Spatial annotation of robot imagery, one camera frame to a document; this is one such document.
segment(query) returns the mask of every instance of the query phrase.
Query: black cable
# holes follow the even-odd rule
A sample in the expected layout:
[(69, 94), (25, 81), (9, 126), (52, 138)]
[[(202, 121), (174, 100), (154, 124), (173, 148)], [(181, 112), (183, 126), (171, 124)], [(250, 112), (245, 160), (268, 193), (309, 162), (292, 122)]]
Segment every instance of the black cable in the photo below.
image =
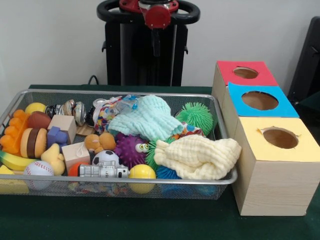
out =
[(88, 85), (91, 84), (92, 79), (95, 79), (96, 84), (99, 85), (99, 81), (98, 81), (98, 78), (97, 78), (96, 75), (92, 75), (92, 76), (90, 77), (90, 79), (89, 79), (89, 81), (88, 81)]

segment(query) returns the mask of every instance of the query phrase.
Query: light blue washcloth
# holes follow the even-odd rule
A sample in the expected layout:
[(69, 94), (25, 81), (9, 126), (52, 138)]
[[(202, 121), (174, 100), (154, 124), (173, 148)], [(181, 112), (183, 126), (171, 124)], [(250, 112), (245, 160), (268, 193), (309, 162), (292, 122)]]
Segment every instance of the light blue washcloth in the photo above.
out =
[(147, 95), (140, 97), (137, 109), (117, 115), (109, 123), (108, 131), (112, 134), (142, 135), (151, 140), (166, 140), (180, 134), (184, 126), (171, 116), (171, 109), (160, 97)]

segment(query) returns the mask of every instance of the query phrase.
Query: cartoon eye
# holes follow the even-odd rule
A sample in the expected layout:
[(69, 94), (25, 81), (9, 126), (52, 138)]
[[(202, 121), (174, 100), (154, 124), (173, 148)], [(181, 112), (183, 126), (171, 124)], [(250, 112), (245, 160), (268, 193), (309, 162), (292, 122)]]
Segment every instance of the cartoon eye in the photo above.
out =
[(144, 152), (144, 153), (148, 152), (148, 150), (149, 150), (149, 145), (146, 144), (146, 143), (144, 143), (144, 144), (142, 144), (142, 145), (144, 146), (143, 152)]
[(138, 153), (142, 153), (144, 149), (145, 149), (145, 146), (143, 144), (141, 144), (141, 143), (138, 143), (137, 145), (135, 145), (135, 150)]

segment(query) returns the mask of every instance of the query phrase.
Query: wire mesh basket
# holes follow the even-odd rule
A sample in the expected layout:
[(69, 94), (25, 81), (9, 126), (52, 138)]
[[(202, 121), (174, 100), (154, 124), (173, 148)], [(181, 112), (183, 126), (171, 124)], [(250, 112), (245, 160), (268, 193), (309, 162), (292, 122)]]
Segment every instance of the wire mesh basket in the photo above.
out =
[[(18, 93), (0, 117), (0, 133), (17, 109), (24, 110), (29, 104), (40, 102), (45, 105), (63, 104), (70, 99), (81, 101), (87, 110), (92, 107), (95, 99), (135, 94), (145, 96), (154, 94), (163, 98), (171, 108), (174, 116), (186, 103), (202, 103), (216, 116), (216, 127), (207, 136), (211, 140), (226, 138), (227, 133), (222, 119), (218, 101), (205, 94), (175, 93), (139, 93), (139, 92), (108, 92), (108, 91), (74, 91), (28, 89)], [(73, 143), (83, 142), (83, 136), (76, 136)], [(121, 198), (169, 198), (169, 199), (212, 199), (217, 200), (227, 185), (238, 177), (234, 167), (220, 180), (186, 180), (186, 179), (134, 179), (134, 178), (92, 178), (70, 176), (37, 176), (37, 175), (6, 175), (0, 174), (0, 194), (35, 195), (35, 196), (87, 196), (87, 197), (121, 197)], [(29, 189), (28, 193), (19, 191), (17, 183), (25, 181), (40, 186), (43, 190)]]

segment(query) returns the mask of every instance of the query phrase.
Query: soccer ball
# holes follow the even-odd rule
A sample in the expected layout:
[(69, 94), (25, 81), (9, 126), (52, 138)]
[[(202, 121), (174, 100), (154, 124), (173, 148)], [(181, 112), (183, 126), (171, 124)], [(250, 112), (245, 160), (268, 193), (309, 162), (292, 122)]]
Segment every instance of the soccer ball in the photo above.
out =
[(115, 165), (119, 166), (119, 157), (113, 151), (103, 150), (94, 156), (92, 160), (92, 165), (98, 165), (102, 162), (115, 161)]

